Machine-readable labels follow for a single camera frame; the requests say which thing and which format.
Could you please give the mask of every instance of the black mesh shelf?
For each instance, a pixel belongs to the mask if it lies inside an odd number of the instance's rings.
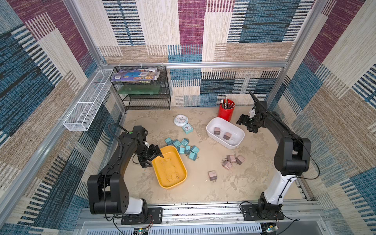
[[[160,75],[156,81],[151,81],[150,83],[130,83],[130,82],[112,82],[116,91],[119,91],[124,86],[132,85],[158,85],[160,87],[158,94],[140,94],[140,95],[122,95],[119,94],[120,98],[123,100],[124,106],[127,110],[132,109],[170,109],[171,108],[171,94],[170,87],[168,85],[167,71],[165,66],[142,66],[142,68],[157,68],[160,71]],[[119,72],[120,69],[131,70],[131,69],[141,69],[141,66],[120,66],[115,67],[112,71],[114,73]]]

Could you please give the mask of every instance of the ventilation grille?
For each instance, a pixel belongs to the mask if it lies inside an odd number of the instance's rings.
[[[133,235],[133,228],[120,228],[125,235]],[[149,230],[149,235],[210,235],[210,234],[250,234],[262,232],[259,223],[247,224],[214,224],[190,226],[156,226]],[[87,235],[117,235],[114,229],[88,229]]]

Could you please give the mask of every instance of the green folder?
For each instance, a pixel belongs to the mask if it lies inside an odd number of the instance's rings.
[[[118,90],[119,95],[157,95],[159,85],[124,85]]]

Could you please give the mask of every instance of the mounting plate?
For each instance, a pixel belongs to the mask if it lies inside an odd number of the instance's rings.
[[[155,207],[155,208],[148,208],[147,210],[147,220],[142,224],[149,224],[150,220],[152,219],[149,215],[153,217],[153,224],[161,224],[162,223],[162,207]],[[131,225],[131,224],[140,224],[138,222],[137,215],[123,215],[121,218],[122,225]]]
[[[243,213],[244,221],[253,221],[253,220],[283,220],[285,217],[282,215],[282,213],[278,213],[277,217],[276,215],[271,216],[268,219],[261,218],[257,215],[257,205],[242,205],[241,210],[247,211],[246,213]]]

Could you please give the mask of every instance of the aluminum rail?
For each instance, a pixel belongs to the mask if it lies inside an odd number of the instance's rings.
[[[103,69],[112,69],[118,66],[166,66],[166,68],[260,68],[286,67],[287,61],[229,61],[229,62],[168,62],[168,63],[126,63],[107,64]]]
[[[162,224],[166,225],[202,225],[221,223],[268,223],[275,220],[244,221],[239,210],[240,202],[213,202],[213,203],[176,203],[173,205],[151,204],[152,207],[162,207]],[[307,201],[304,199],[286,200],[282,207],[283,212],[290,218],[299,218],[301,221],[322,221],[326,220],[324,212],[317,201]],[[134,225],[120,225],[120,219],[115,220],[118,227],[134,227]],[[77,221],[76,229],[111,228],[112,222],[104,219],[103,215],[92,215],[89,208],[83,208]]]

